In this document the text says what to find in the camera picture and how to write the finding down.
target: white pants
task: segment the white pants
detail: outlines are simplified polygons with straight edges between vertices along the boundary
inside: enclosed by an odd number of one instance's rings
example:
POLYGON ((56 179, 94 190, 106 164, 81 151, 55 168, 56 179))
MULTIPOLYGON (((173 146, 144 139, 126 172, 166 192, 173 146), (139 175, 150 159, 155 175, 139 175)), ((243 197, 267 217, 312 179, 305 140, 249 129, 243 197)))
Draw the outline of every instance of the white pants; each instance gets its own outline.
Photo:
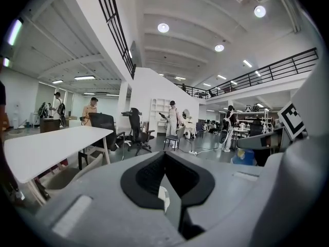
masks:
POLYGON ((232 135, 233 135, 233 127, 229 126, 228 130, 227 130, 227 140, 225 142, 224 148, 225 150, 229 150, 231 147, 231 141, 232 141, 232 135))
POLYGON ((168 119, 166 136, 177 135, 176 128, 177 128, 177 121, 168 119))

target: blue bin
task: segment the blue bin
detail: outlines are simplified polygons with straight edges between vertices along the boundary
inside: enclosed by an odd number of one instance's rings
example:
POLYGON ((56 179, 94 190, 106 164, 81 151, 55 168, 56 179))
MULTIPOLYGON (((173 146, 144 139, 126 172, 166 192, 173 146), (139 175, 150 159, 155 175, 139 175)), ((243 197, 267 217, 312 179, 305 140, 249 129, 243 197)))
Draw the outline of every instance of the blue bin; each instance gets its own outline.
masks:
POLYGON ((234 157, 232 158, 233 164, 254 166, 254 152, 251 149, 240 149, 236 151, 234 157))

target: recessed light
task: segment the recessed light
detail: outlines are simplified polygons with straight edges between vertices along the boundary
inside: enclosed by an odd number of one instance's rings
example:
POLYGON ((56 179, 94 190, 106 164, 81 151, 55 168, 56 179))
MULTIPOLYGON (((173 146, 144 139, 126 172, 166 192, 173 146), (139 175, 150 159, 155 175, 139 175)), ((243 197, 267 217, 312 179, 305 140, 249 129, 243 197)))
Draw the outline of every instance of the recessed light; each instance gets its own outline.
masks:
POLYGON ((215 46, 215 50, 216 50, 217 52, 221 52, 221 51, 224 50, 224 46, 223 46, 223 45, 217 45, 217 46, 215 46))
POLYGON ((20 20, 16 20, 14 27, 11 30, 11 34, 8 40, 8 43, 12 46, 15 43, 16 37, 19 33, 20 28, 22 27, 22 22, 20 20))
POLYGON ((166 33, 169 31, 169 26, 166 23, 161 23, 160 25, 158 25, 158 30, 161 33, 166 33))
POLYGON ((3 65, 5 67, 8 67, 9 66, 9 59, 8 58, 4 58, 3 65))
POLYGON ((63 80, 56 80, 56 81, 53 81, 53 84, 57 84, 57 83, 61 83, 63 82, 63 80))
POLYGON ((249 68, 252 67, 252 65, 248 61, 246 61, 246 60, 244 60, 243 63, 245 63, 249 68))
POLYGON ((223 77, 222 75, 217 75, 217 77, 220 77, 221 79, 226 80, 226 78, 223 77))
POLYGON ((266 14, 265 7, 263 6, 256 6, 253 12, 255 13, 255 16, 259 18, 263 17, 266 14))
POLYGON ((78 76, 74 77, 76 80, 94 80, 95 76, 94 75, 88 75, 88 76, 78 76))

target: white shirt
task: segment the white shirt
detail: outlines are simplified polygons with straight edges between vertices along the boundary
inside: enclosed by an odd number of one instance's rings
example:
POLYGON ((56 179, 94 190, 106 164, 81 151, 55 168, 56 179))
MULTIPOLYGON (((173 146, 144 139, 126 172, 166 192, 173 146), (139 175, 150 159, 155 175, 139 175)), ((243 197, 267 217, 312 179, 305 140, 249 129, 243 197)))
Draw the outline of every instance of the white shirt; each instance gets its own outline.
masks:
POLYGON ((58 113, 58 107, 61 105, 62 102, 63 102, 63 100, 61 98, 55 99, 55 102, 53 104, 53 107, 56 109, 56 111, 53 111, 53 119, 54 120, 61 119, 61 116, 58 113))

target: black railing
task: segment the black railing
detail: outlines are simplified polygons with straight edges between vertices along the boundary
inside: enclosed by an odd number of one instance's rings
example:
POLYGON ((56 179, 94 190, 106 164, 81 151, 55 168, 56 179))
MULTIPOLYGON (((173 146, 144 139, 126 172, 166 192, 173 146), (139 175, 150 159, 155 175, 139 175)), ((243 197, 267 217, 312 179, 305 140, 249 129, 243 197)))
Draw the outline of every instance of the black railing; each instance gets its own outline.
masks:
POLYGON ((187 94, 191 95, 192 97, 205 99, 207 98, 207 94, 209 94, 207 93, 207 90, 199 89, 196 87, 185 85, 184 88, 182 84, 177 84, 177 83, 175 83, 175 85, 177 85, 179 88, 181 88, 183 91, 185 91, 187 94))
POLYGON ((318 54, 316 50, 316 48, 309 49, 235 79, 228 80, 227 82, 206 90, 206 96, 204 98, 208 99, 261 83, 310 72, 312 71, 312 67, 317 63, 318 54))
POLYGON ((130 58, 129 48, 124 37, 122 30, 120 17, 118 13, 118 8, 115 0, 98 0, 101 5, 107 26, 111 31, 113 39, 117 44, 118 50, 122 56, 125 65, 131 74, 132 78, 135 75, 136 65, 133 64, 132 59, 130 58))

